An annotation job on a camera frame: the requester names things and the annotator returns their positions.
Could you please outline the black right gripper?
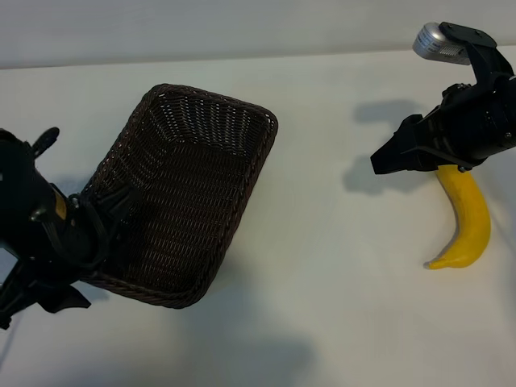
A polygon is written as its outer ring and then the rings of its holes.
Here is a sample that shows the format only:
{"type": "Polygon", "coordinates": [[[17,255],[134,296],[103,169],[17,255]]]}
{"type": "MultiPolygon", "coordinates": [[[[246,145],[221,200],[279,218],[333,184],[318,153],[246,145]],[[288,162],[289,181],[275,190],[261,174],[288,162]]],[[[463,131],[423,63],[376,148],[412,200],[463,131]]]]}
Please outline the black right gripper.
{"type": "Polygon", "coordinates": [[[488,157],[515,147],[515,77],[489,85],[454,84],[429,114],[412,114],[393,139],[370,160],[375,174],[432,172],[440,165],[472,169],[488,157]],[[418,150],[416,129],[418,128],[418,150]]]}

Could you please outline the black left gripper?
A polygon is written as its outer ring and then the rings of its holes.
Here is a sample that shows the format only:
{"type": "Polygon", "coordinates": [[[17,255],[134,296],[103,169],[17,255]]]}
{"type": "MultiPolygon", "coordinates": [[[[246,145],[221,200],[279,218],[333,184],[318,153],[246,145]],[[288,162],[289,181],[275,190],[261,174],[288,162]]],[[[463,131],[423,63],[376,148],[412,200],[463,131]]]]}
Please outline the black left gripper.
{"type": "Polygon", "coordinates": [[[36,282],[74,282],[106,257],[108,230],[129,215],[138,190],[120,185],[96,194],[25,193],[23,274],[36,282]]]}

